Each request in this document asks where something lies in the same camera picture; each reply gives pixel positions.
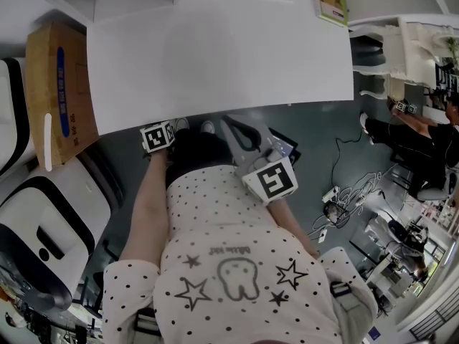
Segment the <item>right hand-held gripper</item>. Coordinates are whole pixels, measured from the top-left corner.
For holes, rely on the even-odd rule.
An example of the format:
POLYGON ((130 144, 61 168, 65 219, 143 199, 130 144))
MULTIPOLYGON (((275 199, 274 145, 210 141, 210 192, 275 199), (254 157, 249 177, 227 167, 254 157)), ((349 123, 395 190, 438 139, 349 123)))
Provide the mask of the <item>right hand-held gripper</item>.
POLYGON ((293 165, 298 144, 259 120, 223 115, 220 126, 243 185, 262 204, 283 199, 298 189, 293 165))

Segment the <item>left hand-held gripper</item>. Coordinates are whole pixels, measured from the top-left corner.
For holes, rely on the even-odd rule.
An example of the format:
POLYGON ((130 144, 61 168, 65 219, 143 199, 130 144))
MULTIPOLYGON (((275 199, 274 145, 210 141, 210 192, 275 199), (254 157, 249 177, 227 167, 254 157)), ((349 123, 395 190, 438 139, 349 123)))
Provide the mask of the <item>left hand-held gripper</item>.
POLYGON ((175 142, 174 129, 169 120, 140 129, 142 146, 146 154, 168 148, 175 142))

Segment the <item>white desk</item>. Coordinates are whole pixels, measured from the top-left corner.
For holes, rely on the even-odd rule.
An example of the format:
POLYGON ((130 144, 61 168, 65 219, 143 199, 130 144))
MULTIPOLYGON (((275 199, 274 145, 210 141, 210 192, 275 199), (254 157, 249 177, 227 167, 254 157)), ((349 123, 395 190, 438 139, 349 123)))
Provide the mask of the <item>white desk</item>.
POLYGON ((60 0, 87 28, 100 133, 354 97, 348 32, 313 0, 60 0))

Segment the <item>person's right forearm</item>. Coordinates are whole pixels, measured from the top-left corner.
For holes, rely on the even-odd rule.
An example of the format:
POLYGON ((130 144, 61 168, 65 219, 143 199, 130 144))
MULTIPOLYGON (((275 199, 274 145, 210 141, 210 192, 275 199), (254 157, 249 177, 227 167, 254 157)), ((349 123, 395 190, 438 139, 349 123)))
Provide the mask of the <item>person's right forearm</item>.
POLYGON ((303 248, 314 259, 318 259, 319 253, 313 242, 308 237, 307 233, 303 231, 293 212, 291 211, 285 199, 273 201, 267 206, 268 211, 275 220, 276 224, 289 231, 302 245, 303 248))

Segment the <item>person's left forearm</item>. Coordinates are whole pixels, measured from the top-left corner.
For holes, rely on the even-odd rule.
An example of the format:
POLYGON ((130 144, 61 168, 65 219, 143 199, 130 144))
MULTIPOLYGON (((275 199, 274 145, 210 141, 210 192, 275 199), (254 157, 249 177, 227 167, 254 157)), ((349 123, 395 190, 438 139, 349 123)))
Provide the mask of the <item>person's left forearm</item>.
POLYGON ((169 236, 169 215, 166 203, 167 151, 151 154, 133 206, 128 239, 121 260, 142 260, 161 263, 169 236))

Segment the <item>person's black trousers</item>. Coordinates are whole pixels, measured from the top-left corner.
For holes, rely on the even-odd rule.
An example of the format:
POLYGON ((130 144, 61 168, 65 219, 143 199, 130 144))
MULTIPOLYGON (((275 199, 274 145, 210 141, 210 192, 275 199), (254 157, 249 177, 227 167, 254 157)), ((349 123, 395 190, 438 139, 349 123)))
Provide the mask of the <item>person's black trousers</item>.
POLYGON ((192 171, 220 165, 232 165, 232 154, 225 140, 215 134, 181 129, 176 133, 171 163, 166 170, 166 187, 192 171))

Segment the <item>person's white dotted shirt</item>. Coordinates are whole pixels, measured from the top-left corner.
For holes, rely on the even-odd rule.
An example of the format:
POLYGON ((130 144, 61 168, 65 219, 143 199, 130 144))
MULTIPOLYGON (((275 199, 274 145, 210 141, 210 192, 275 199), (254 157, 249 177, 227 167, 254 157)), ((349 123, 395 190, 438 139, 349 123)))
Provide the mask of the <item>person's white dotted shirt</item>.
POLYGON ((231 166, 183 175, 166 195, 160 265, 134 259, 105 270, 106 344, 133 344, 147 307, 164 344, 361 344, 377 304, 344 248, 314 259, 231 166))

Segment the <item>white power strip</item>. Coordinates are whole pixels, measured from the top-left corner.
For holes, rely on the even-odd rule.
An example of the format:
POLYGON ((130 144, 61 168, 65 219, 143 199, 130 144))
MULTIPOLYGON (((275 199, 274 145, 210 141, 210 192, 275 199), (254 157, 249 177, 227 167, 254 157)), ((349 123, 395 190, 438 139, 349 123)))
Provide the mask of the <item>white power strip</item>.
POLYGON ((340 188, 338 186, 334 186, 330 191, 325 193, 322 197, 322 202, 325 204, 329 201, 336 201, 340 194, 340 188))

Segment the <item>brown cardboard box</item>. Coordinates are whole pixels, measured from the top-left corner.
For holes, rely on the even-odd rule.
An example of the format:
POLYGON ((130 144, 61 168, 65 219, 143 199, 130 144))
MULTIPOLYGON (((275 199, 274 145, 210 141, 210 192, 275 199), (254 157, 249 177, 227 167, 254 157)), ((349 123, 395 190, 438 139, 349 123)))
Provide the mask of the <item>brown cardboard box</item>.
POLYGON ((27 37, 25 98, 35 153, 48 171, 98 139, 84 34, 51 23, 27 37))

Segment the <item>white and black mobile robot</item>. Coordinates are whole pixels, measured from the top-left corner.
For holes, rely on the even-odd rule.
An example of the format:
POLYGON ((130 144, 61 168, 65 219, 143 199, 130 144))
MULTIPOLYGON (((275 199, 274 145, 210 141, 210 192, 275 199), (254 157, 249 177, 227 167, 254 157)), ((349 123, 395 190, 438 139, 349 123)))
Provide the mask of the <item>white and black mobile robot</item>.
POLYGON ((0 59, 0 178, 35 156, 25 99, 25 58, 0 59))
POLYGON ((122 200, 98 157, 34 169, 0 203, 0 282, 40 313, 67 310, 122 200))

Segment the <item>white ornate stool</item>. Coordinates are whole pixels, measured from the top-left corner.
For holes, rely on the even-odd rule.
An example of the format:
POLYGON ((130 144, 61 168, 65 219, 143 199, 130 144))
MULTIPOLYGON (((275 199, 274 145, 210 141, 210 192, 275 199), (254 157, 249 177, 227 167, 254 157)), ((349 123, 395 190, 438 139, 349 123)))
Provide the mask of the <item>white ornate stool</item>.
POLYGON ((361 96, 368 95, 378 100, 386 100, 388 98, 395 102, 404 100, 404 86, 403 80, 391 77, 390 75, 377 75, 377 79, 383 80, 383 90, 381 92, 372 92, 368 90, 361 90, 361 96))

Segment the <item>black railing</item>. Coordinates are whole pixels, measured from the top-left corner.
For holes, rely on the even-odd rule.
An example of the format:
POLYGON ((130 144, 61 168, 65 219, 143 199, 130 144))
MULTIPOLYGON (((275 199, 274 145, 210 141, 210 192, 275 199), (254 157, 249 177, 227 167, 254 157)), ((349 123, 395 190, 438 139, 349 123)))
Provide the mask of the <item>black railing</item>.
POLYGON ((410 329, 417 340, 423 340, 441 328, 459 312, 459 300, 446 302, 435 309, 424 320, 410 329))

